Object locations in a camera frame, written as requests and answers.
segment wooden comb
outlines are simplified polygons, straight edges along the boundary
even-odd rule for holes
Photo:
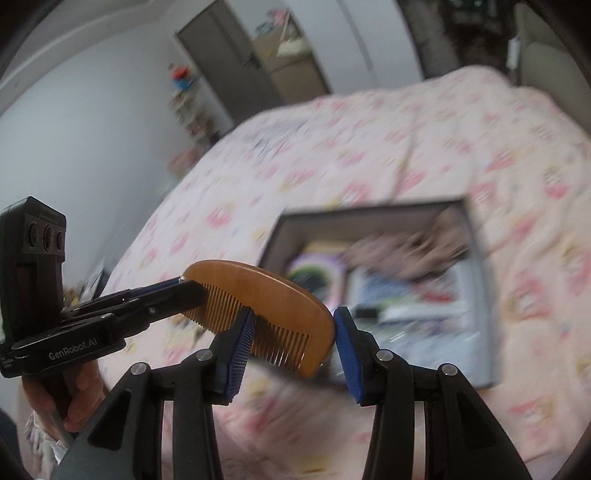
[[[185,316],[218,333],[238,310],[257,315],[252,354],[300,377],[314,375],[335,341],[335,323],[324,304],[298,285],[262,268],[227,260],[204,260],[184,277],[208,292],[204,306]]]

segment hand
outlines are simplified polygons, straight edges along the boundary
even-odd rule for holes
[[[68,408],[68,415],[64,419],[64,428],[68,432],[79,432],[84,427],[88,419],[105,399],[104,386],[96,360],[80,367],[80,371],[76,376],[76,387],[79,391],[73,396]],[[51,412],[56,408],[56,403],[51,395],[39,380],[29,377],[22,378],[22,387],[29,405],[40,414],[45,431],[55,439],[59,439],[60,435],[55,427],[51,422],[43,418],[47,418],[44,413]]]

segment gray door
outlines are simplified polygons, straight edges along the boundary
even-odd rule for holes
[[[283,104],[254,55],[251,39],[223,0],[212,3],[177,36],[237,124]]]

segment pink floral pattern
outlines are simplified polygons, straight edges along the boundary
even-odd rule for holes
[[[501,385],[484,398],[525,460],[565,455],[591,419],[591,200],[582,174],[590,145],[546,95],[481,67],[264,112],[165,199],[105,293],[206,258],[256,264],[284,209],[468,194],[503,321]],[[212,335],[193,326],[153,323],[101,359],[105,381],[112,387],[134,362],[158,368],[209,345]],[[373,410],[340,392],[249,363],[234,402],[214,415],[226,480],[362,477]],[[165,479],[170,411],[166,418]],[[421,422],[418,411],[418,437]]]

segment silver bolt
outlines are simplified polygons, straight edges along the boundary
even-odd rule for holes
[[[457,367],[452,364],[444,364],[441,368],[441,371],[448,377],[453,377],[455,374],[457,374]]]
[[[394,354],[390,350],[378,350],[375,357],[382,362],[389,362],[394,358]]]
[[[195,356],[197,357],[197,360],[204,362],[205,360],[209,360],[210,358],[213,358],[213,352],[207,348],[204,348],[202,350],[199,350],[195,354]]]
[[[131,373],[133,375],[141,375],[148,369],[148,365],[143,362],[138,362],[131,365]]]

